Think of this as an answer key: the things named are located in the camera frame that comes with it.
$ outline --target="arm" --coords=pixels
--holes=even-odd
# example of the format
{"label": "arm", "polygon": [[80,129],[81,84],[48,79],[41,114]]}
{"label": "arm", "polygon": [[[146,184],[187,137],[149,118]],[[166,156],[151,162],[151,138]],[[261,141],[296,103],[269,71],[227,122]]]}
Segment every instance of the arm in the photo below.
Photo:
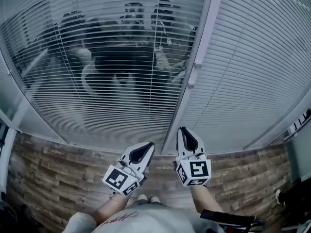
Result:
{"label": "arm", "polygon": [[198,213],[204,209],[215,212],[224,212],[205,186],[190,187],[192,199]]}
{"label": "arm", "polygon": [[131,196],[115,194],[106,201],[100,208],[91,214],[97,225],[102,224],[115,213],[122,211]]}

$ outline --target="black and white fiducial marker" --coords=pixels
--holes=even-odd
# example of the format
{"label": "black and white fiducial marker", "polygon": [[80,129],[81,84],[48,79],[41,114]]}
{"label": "black and white fiducial marker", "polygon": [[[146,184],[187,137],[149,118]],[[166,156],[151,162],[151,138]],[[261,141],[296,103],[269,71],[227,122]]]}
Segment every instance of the black and white fiducial marker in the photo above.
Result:
{"label": "black and white fiducial marker", "polygon": [[128,147],[115,165],[110,165],[103,182],[113,191],[127,196],[143,184],[144,175],[155,152],[152,142],[142,142]]}
{"label": "black and white fiducial marker", "polygon": [[177,151],[174,164],[183,186],[206,184],[211,178],[211,165],[202,139],[192,130],[181,127],[177,131]]}

